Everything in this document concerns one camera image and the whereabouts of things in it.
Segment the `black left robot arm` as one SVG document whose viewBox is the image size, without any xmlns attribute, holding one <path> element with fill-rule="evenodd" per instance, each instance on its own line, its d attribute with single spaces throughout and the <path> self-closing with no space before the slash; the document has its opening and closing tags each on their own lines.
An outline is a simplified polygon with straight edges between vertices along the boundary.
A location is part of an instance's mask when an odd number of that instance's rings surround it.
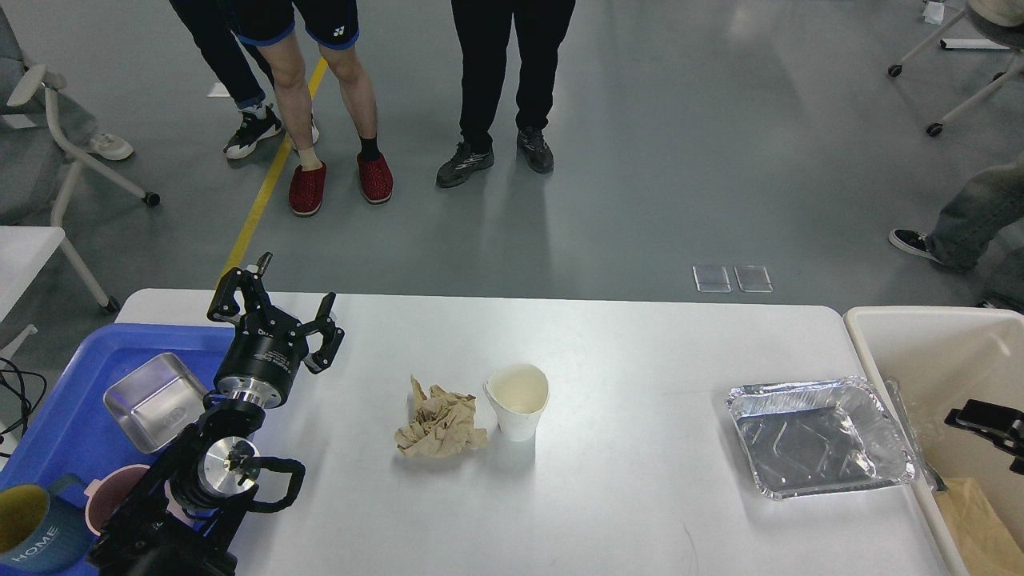
<svg viewBox="0 0 1024 576">
<path fill-rule="evenodd" d="M 251 435 L 266 412 L 288 401 L 301 366 L 332 365 L 344 330 L 323 296 L 303 323 L 272 305 L 263 285 L 271 253 L 233 268 L 207 311 L 234 325 L 234 339 L 215 375 L 215 396 L 140 478 L 100 528 L 86 558 L 102 575 L 233 575 L 228 547 L 245 515 L 292 506 L 305 477 L 295 459 L 261 456 Z"/>
</svg>

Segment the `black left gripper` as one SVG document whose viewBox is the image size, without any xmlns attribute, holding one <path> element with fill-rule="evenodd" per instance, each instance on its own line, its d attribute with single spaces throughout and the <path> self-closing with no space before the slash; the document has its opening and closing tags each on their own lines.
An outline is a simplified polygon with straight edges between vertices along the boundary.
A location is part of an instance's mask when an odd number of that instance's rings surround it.
<svg viewBox="0 0 1024 576">
<path fill-rule="evenodd" d="M 254 268 L 228 270 L 216 285 L 207 311 L 210 321 L 234 325 L 233 342 L 214 377 L 215 389 L 264 409 L 288 400 L 302 361 L 311 374 L 328 369 L 345 336 L 330 316 L 335 292 L 323 295 L 314 318 L 300 325 L 300 334 L 296 322 L 275 320 L 270 295 L 262 283 L 271 259 L 271 252 L 265 252 Z M 321 344 L 310 353 L 305 337 L 314 333 L 321 335 Z"/>
</svg>

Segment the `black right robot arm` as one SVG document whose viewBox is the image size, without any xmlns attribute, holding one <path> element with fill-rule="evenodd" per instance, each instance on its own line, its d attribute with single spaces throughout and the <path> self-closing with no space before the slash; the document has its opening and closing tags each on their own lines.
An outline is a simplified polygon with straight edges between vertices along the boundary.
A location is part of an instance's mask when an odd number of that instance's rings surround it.
<svg viewBox="0 0 1024 576">
<path fill-rule="evenodd" d="M 951 409 L 944 423 L 991 442 L 998 450 L 1012 455 L 1009 470 L 1023 475 L 1023 412 L 994 402 L 969 398 L 959 409 Z"/>
</svg>

